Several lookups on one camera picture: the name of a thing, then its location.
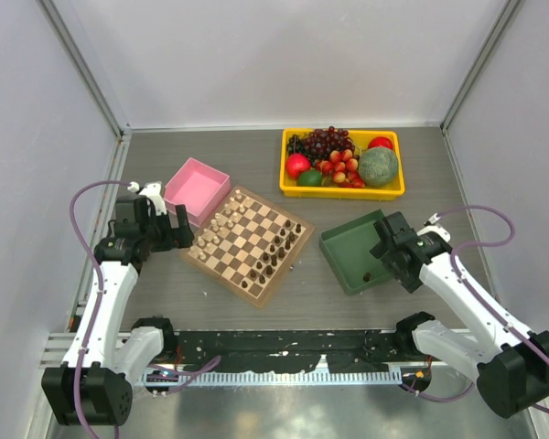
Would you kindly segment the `yellow fruit tray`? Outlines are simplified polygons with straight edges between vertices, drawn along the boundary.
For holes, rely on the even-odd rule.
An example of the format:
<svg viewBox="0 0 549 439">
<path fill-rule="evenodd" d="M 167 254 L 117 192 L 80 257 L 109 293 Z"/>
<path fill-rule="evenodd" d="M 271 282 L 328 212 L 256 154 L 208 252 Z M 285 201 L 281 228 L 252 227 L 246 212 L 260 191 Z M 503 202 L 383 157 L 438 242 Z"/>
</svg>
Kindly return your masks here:
<svg viewBox="0 0 549 439">
<path fill-rule="evenodd" d="M 286 128 L 279 187 L 288 197 L 394 200 L 405 192 L 392 131 Z"/>
</svg>

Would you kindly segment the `green cantaloupe melon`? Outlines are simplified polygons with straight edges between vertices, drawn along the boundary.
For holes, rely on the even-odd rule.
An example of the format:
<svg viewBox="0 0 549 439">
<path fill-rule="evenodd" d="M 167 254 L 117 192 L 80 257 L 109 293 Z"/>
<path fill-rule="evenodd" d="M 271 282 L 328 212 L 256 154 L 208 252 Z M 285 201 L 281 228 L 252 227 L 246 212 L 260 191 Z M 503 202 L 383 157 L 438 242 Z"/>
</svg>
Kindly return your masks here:
<svg viewBox="0 0 549 439">
<path fill-rule="evenodd" d="M 397 176 L 399 161 L 396 153 L 387 147 L 377 146 L 361 155 L 358 173 L 367 186 L 382 187 Z"/>
</svg>

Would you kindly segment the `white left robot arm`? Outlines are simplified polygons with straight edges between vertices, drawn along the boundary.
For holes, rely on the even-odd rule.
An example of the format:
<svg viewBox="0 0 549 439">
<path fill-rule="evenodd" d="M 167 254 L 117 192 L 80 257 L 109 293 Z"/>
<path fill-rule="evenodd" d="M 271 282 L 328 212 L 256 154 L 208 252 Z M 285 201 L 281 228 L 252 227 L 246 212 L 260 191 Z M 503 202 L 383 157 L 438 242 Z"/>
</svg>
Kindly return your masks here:
<svg viewBox="0 0 549 439">
<path fill-rule="evenodd" d="M 95 247 L 81 246 L 92 264 L 92 284 L 76 335 L 57 367 L 43 373 L 41 387 L 57 422 L 117 428 L 132 408 L 133 388 L 153 362 L 177 354 L 177 338 L 165 317 L 137 321 L 122 346 L 116 345 L 128 299 L 152 252 L 185 249 L 194 241 L 184 206 L 173 227 L 159 182 L 126 184 L 129 196 L 115 203 L 107 235 Z"/>
</svg>

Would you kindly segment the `pink open box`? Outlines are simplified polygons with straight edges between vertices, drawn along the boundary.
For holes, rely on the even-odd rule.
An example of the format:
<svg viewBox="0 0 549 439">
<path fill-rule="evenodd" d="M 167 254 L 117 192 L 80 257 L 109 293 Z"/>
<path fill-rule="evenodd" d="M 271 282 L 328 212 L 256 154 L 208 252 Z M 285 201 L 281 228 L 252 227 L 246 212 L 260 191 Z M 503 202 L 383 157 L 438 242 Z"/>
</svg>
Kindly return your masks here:
<svg viewBox="0 0 549 439">
<path fill-rule="evenodd" d="M 228 174 L 190 157 L 165 185 L 167 209 L 184 205 L 190 224 L 199 227 L 231 190 Z"/>
</svg>

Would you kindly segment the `green lime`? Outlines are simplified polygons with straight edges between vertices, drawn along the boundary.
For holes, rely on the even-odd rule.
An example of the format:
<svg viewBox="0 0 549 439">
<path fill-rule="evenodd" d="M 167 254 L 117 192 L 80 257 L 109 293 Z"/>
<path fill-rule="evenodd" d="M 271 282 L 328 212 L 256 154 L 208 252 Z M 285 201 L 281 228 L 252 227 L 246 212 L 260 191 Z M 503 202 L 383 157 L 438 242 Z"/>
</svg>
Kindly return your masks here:
<svg viewBox="0 0 549 439">
<path fill-rule="evenodd" d="M 310 169 L 300 174 L 296 184 L 299 187 L 320 187 L 322 180 L 323 175 L 319 171 L 316 169 Z"/>
</svg>

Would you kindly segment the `green piece tray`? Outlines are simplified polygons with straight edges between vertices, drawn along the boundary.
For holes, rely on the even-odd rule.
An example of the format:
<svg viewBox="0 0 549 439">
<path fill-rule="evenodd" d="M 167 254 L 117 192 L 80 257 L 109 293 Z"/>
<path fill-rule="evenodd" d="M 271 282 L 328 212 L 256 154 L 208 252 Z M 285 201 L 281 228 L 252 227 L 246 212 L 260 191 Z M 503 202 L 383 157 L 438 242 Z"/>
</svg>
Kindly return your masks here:
<svg viewBox="0 0 549 439">
<path fill-rule="evenodd" d="M 379 241 L 374 222 L 383 215 L 380 209 L 323 231 L 319 248 L 345 295 L 355 295 L 392 279 L 390 273 L 375 259 L 371 248 Z M 363 280 L 371 274 L 368 282 Z"/>
</svg>

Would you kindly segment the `dark grape bunch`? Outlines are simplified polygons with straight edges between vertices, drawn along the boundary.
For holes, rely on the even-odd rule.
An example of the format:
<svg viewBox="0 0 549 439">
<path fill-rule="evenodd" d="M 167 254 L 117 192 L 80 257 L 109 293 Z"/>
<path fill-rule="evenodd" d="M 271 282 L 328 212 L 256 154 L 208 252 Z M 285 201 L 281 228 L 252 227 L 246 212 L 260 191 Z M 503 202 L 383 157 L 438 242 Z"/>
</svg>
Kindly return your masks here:
<svg viewBox="0 0 549 439">
<path fill-rule="evenodd" d="M 286 142 L 288 154 L 301 154 L 309 159 L 324 159 L 333 151 L 355 151 L 349 131 L 330 126 L 328 129 L 308 130 L 306 134 L 292 134 Z"/>
</svg>

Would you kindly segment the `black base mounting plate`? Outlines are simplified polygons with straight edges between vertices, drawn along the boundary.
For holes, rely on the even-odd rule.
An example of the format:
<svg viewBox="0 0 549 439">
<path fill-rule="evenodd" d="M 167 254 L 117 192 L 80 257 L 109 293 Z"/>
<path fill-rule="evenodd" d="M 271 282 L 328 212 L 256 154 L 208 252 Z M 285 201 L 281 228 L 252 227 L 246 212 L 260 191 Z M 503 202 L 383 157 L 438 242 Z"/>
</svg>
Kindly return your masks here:
<svg viewBox="0 0 549 439">
<path fill-rule="evenodd" d="M 267 330 L 181 331 L 156 364 L 177 362 L 186 371 L 221 358 L 217 372 L 311 372 L 325 360 L 332 373 L 386 371 L 390 363 L 438 361 L 406 348 L 392 331 Z"/>
</svg>

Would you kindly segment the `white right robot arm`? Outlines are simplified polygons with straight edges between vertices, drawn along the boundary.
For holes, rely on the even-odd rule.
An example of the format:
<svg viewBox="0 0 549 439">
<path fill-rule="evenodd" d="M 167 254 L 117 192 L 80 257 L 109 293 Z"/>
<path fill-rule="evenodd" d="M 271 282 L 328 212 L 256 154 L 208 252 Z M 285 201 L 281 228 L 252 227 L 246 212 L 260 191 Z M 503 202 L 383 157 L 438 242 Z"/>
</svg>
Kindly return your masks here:
<svg viewBox="0 0 549 439">
<path fill-rule="evenodd" d="M 433 290 L 470 334 L 465 337 L 419 312 L 397 323 L 397 353 L 407 360 L 425 354 L 445 362 L 502 418 L 537 408 L 549 397 L 549 332 L 533 332 L 469 273 L 459 259 L 466 247 L 450 245 L 442 217 L 436 213 L 415 230 L 400 212 L 380 216 L 371 255 L 408 292 L 422 285 Z"/>
</svg>

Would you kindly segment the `red apple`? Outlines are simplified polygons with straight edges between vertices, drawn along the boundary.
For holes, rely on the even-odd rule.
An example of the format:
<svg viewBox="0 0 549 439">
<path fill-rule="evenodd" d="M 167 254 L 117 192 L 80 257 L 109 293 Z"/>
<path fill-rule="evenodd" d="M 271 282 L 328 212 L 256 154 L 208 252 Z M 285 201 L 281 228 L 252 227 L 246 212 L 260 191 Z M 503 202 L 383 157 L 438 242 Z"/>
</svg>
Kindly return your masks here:
<svg viewBox="0 0 549 439">
<path fill-rule="evenodd" d="M 393 150 L 393 141 L 386 136 L 377 136 L 370 140 L 368 148 L 384 147 Z"/>
<path fill-rule="evenodd" d="M 309 159 L 302 154 L 291 154 L 285 162 L 285 171 L 293 179 L 298 179 L 300 175 L 311 169 Z"/>
</svg>

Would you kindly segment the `red apple left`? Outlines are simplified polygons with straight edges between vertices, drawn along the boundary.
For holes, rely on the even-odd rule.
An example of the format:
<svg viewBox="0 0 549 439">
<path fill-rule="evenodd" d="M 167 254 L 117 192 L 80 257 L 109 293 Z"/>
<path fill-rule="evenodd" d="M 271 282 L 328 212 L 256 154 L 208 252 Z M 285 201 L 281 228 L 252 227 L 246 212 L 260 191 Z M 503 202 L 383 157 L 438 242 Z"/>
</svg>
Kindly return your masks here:
<svg viewBox="0 0 549 439">
<path fill-rule="evenodd" d="M 293 179 L 298 179 L 300 175 L 311 169 L 309 159 L 302 154 L 291 154 L 285 162 L 285 171 Z"/>
</svg>

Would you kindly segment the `wooden chessboard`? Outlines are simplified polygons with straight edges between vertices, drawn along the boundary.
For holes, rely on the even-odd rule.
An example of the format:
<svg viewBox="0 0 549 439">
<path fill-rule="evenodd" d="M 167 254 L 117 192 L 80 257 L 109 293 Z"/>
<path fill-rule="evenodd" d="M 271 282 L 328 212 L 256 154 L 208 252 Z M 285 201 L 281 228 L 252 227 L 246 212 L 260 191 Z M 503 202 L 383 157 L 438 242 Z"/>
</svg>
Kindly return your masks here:
<svg viewBox="0 0 549 439">
<path fill-rule="evenodd" d="M 315 226 L 245 187 L 234 187 L 194 233 L 182 260 L 256 307 L 291 271 Z M 278 258 L 278 250 L 285 257 Z M 256 269 L 261 262 L 263 268 Z"/>
</svg>

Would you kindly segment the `red apple right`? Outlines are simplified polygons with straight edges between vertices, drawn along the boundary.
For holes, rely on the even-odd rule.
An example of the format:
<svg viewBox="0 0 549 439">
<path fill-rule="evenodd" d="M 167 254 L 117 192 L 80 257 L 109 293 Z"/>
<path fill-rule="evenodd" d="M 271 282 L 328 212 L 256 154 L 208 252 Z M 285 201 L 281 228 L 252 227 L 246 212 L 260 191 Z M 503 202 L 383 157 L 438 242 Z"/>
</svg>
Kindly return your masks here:
<svg viewBox="0 0 549 439">
<path fill-rule="evenodd" d="M 370 140 L 368 148 L 384 147 L 393 150 L 393 141 L 386 136 L 377 136 Z"/>
</svg>

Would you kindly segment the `red cherry pile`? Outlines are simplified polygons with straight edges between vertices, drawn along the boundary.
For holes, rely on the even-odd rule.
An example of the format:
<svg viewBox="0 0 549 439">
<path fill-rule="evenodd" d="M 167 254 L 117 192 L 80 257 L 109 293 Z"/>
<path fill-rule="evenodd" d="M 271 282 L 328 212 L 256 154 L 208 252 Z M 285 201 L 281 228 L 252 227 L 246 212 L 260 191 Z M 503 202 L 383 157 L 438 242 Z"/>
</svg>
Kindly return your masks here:
<svg viewBox="0 0 549 439">
<path fill-rule="evenodd" d="M 332 150 L 324 159 L 315 162 L 315 169 L 323 175 L 322 187 L 365 188 L 358 173 L 359 156 L 353 148 Z"/>
</svg>

